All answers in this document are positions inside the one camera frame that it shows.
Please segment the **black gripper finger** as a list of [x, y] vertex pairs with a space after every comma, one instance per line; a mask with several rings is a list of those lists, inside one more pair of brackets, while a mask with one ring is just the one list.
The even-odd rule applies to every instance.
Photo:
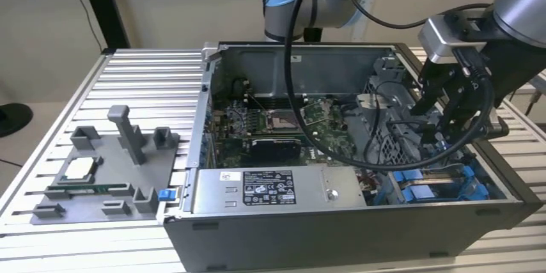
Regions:
[[485, 118], [489, 113], [489, 75], [483, 68], [439, 68], [437, 87], [444, 101], [437, 129], [441, 134], [463, 134], [463, 129], [476, 113]]
[[411, 109], [411, 115], [420, 116], [432, 108], [436, 100], [447, 96], [448, 103], [443, 109], [443, 116], [452, 116], [457, 107], [459, 95], [452, 90], [451, 82], [455, 82], [457, 65], [453, 63], [437, 64], [425, 61], [419, 73], [421, 84], [421, 96]]

